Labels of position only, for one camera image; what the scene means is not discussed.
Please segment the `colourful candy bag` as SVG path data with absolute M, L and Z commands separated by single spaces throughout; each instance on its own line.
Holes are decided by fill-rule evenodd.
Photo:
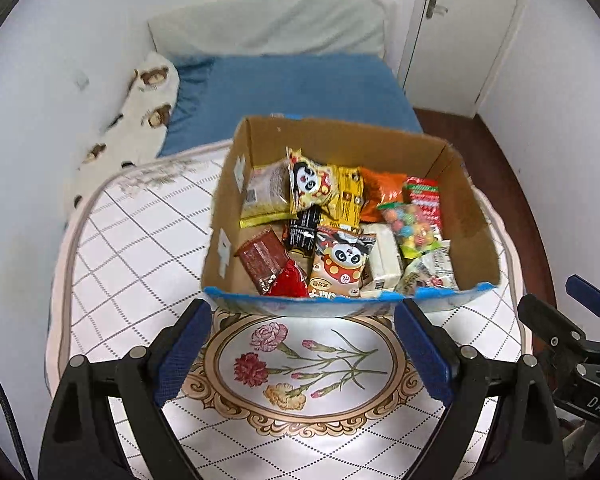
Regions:
M 377 210 L 390 228 L 405 260 L 414 260 L 442 246 L 442 237 L 419 206 L 383 203 Z

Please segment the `orange snack packet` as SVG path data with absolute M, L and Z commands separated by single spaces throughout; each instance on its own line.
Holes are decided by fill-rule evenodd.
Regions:
M 364 167 L 358 168 L 358 173 L 364 184 L 360 219 L 367 223 L 381 222 L 382 215 L 377 206 L 403 200 L 402 188 L 407 175 L 374 171 Z

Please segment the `small red snack packet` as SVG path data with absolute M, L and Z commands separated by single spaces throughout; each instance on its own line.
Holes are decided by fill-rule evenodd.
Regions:
M 286 298 L 306 298 L 309 296 L 306 277 L 294 260 L 288 259 L 286 261 L 266 294 L 272 297 Z

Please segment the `white bread packet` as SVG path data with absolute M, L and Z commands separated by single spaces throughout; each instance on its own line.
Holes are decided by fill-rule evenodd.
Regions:
M 451 242 L 442 240 L 437 247 L 411 261 L 394 289 L 403 296 L 414 296 L 419 289 L 459 290 L 450 256 Z

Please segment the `white wafer packet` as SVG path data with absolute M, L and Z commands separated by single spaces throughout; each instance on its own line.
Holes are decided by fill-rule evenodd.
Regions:
M 364 234 L 374 234 L 376 242 L 366 261 L 361 296 L 393 292 L 402 276 L 402 259 L 393 232 L 385 223 L 363 224 L 362 229 Z

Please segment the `white floral quilt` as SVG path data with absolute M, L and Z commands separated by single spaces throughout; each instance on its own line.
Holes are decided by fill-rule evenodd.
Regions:
M 119 359 L 202 297 L 226 143 L 102 179 L 76 208 L 56 266 L 45 371 Z M 163 414 L 206 479 L 399 479 L 444 407 L 389 312 L 273 318 L 215 309 Z

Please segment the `yellow black snack packet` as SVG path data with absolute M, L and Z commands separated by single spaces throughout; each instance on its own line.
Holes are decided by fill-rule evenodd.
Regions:
M 358 168 L 335 168 L 338 197 L 322 212 L 320 226 L 356 233 L 360 230 L 363 206 L 363 180 Z

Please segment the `dark red snack packet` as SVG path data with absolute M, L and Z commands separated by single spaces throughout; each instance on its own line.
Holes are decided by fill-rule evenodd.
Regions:
M 235 252 L 260 295 L 267 295 L 289 259 L 283 243 L 271 228 L 253 235 Z

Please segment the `cardboard milk box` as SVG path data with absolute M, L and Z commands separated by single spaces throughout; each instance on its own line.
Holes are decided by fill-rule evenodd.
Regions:
M 426 311 L 494 289 L 498 255 L 463 159 L 435 136 L 353 122 L 251 116 L 214 194 L 201 286 L 249 313 L 372 315 L 404 266 Z

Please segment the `black snack bar packet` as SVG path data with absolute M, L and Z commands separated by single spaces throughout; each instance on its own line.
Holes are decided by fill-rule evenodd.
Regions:
M 287 252 L 311 257 L 315 248 L 317 227 L 320 224 L 322 208 L 317 205 L 299 211 L 283 228 L 283 244 Z

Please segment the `yellow panda snack packet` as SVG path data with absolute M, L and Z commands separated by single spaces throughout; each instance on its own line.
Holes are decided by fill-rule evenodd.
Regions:
M 337 209 L 339 188 L 337 168 L 320 165 L 302 154 L 300 148 L 286 148 L 289 165 L 290 210 L 294 214 L 320 207 L 332 216 Z

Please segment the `white door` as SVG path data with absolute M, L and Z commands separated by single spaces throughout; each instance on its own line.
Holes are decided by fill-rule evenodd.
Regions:
M 438 0 L 445 16 L 425 18 L 414 0 L 400 78 L 416 108 L 472 117 L 504 49 L 518 0 Z

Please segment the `beige biscuit packet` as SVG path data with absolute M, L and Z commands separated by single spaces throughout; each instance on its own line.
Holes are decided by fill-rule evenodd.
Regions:
M 245 228 L 291 219 L 289 165 L 286 159 L 254 167 L 246 187 L 239 225 Z

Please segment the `bear print pillow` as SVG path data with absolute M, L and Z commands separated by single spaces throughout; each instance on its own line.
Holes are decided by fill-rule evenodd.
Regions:
M 88 149 L 76 170 L 69 205 L 78 206 L 106 179 L 125 166 L 155 159 L 162 149 L 174 112 L 180 76 L 173 63 L 151 52 L 134 70 L 118 116 Z

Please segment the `blue bed sheet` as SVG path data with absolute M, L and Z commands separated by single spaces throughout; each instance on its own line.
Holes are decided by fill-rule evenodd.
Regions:
M 159 155 L 230 139 L 246 116 L 322 118 L 422 132 L 392 70 L 371 54 L 186 58 Z

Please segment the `grey pillow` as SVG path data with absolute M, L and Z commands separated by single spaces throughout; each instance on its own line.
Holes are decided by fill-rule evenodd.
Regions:
M 387 0 L 215 0 L 151 18 L 157 52 L 197 55 L 386 54 L 394 4 Z

